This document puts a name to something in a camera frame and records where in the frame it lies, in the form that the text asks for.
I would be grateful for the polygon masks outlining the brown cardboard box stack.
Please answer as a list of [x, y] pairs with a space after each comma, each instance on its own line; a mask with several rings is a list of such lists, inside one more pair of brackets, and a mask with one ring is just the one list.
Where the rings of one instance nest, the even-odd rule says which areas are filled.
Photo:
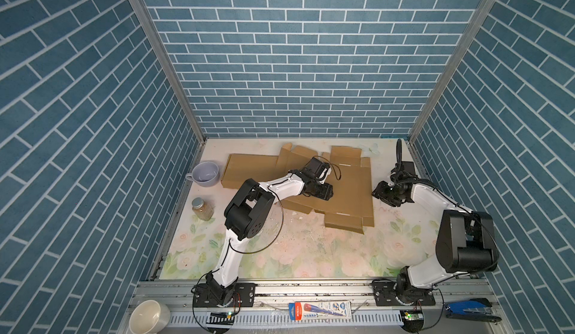
[[285, 208], [310, 214], [324, 215], [327, 228], [362, 234], [365, 227], [374, 226], [371, 159], [362, 156], [359, 148], [333, 146], [330, 153], [317, 153], [307, 147], [284, 145], [276, 163], [277, 169], [301, 169], [311, 158], [326, 158], [338, 166], [326, 182], [332, 184], [334, 195], [325, 201], [315, 197], [293, 196], [282, 201]]

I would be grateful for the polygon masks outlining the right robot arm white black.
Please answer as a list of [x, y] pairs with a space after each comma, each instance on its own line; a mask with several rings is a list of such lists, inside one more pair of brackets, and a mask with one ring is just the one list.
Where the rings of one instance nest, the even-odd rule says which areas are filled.
[[497, 269], [500, 251], [491, 215], [458, 204], [431, 181], [419, 178], [412, 162], [397, 159], [390, 179], [390, 183], [377, 184], [372, 196], [394, 208], [405, 203], [421, 205], [440, 219], [435, 254], [400, 270], [394, 301], [404, 306], [433, 305], [431, 292], [437, 284]]

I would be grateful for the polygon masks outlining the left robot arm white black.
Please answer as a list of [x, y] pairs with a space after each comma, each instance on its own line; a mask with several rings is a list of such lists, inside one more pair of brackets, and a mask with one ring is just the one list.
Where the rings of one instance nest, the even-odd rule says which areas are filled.
[[220, 259], [205, 275], [208, 297], [226, 306], [237, 297], [239, 268], [250, 240], [264, 227], [272, 206], [294, 196], [311, 196], [325, 201], [333, 197], [332, 184], [326, 182], [332, 169], [329, 160], [314, 156], [302, 169], [265, 182], [247, 179], [224, 210], [226, 236]]

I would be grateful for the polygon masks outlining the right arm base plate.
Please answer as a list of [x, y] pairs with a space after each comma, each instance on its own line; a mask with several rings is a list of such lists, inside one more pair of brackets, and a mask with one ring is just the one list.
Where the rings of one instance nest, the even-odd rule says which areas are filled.
[[415, 288], [391, 280], [374, 280], [371, 283], [376, 306], [435, 306], [431, 289]]

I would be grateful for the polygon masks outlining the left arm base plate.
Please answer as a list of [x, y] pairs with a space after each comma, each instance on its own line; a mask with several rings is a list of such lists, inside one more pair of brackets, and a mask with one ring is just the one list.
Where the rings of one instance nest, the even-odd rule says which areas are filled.
[[220, 300], [217, 295], [212, 293], [207, 284], [201, 283], [197, 285], [193, 294], [193, 306], [195, 308], [231, 308], [232, 306], [251, 308], [254, 304], [255, 288], [255, 283], [237, 283], [233, 293], [226, 295], [224, 300]]

